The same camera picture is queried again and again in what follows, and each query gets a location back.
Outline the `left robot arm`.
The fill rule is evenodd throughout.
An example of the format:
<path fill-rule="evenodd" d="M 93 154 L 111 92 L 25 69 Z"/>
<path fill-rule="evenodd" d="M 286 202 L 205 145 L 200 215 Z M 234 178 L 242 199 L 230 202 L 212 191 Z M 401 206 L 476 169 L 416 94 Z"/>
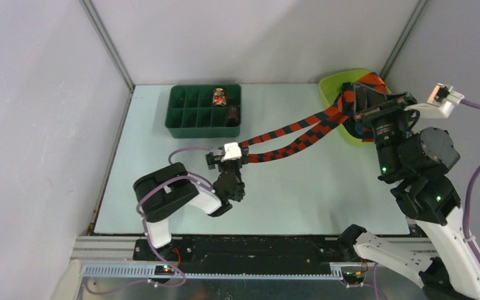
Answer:
<path fill-rule="evenodd" d="M 136 211 L 144 220 L 144 233 L 151 239 L 148 251 L 157 260 L 165 260 L 173 251 L 169 218 L 185 205 L 200 209 L 217 218 L 233 208 L 233 201 L 245 196 L 245 183 L 240 169 L 248 163 L 248 149 L 218 151 L 206 154 L 209 169 L 217 168 L 219 176 L 211 184 L 190 173 L 181 162 L 140 177 L 133 184 L 137 199 Z"/>

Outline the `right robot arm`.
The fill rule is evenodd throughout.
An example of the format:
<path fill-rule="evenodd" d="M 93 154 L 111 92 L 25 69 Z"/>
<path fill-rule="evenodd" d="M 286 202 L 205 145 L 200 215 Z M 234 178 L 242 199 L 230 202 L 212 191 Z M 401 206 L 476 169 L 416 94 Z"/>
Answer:
<path fill-rule="evenodd" d="M 425 103 L 409 93 L 389 94 L 355 82 L 354 119 L 374 135 L 379 179 L 392 184 L 401 212 L 416 222 L 436 250 L 428 257 L 391 244 L 353 224 L 337 240 L 346 261 L 371 260 L 411 280 L 429 299 L 480 299 L 480 248 L 469 229 L 469 201 L 462 201 L 447 173 L 459 161 L 449 133 L 418 132 L 420 118 L 447 118 L 466 99 L 437 84 Z"/>

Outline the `orange navy striped tie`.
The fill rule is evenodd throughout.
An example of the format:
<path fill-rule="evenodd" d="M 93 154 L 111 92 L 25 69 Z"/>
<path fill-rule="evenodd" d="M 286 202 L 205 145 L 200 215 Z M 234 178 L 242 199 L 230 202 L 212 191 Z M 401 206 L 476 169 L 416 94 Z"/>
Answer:
<path fill-rule="evenodd" d="M 355 133 L 357 130 L 358 133 L 366 133 L 369 135 L 368 132 L 372 131 L 370 129 L 362 129 L 360 126 L 357 126 L 354 118 L 351 116 L 354 108 L 354 83 L 364 83 L 380 91 L 387 91 L 388 93 L 391 92 L 386 86 L 385 82 L 375 72 L 362 77 L 358 81 L 346 82 L 343 85 L 339 98 L 323 111 L 317 112 L 279 129 L 275 129 L 273 131 L 269 131 L 262 135 L 240 142 L 240 147 L 244 149 L 255 144 L 260 144 L 291 133 L 295 133 L 301 129 L 307 129 L 307 131 L 298 136 L 287 146 L 263 153 L 248 154 L 249 163 L 265 163 L 288 158 L 317 143 L 323 137 L 327 136 L 331 131 L 344 123 L 349 123 L 346 124 L 345 127 L 350 133 Z"/>

